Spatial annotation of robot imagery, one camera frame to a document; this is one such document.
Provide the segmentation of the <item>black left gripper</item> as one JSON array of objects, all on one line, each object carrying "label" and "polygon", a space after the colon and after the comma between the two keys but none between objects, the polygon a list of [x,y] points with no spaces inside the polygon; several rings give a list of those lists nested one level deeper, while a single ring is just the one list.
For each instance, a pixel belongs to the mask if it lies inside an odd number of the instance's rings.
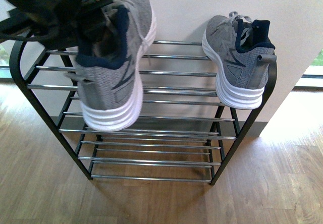
[{"label": "black left gripper", "polygon": [[1,42],[75,44],[79,33],[100,41],[105,30],[101,8],[112,0],[7,0],[15,6],[1,21]]}]

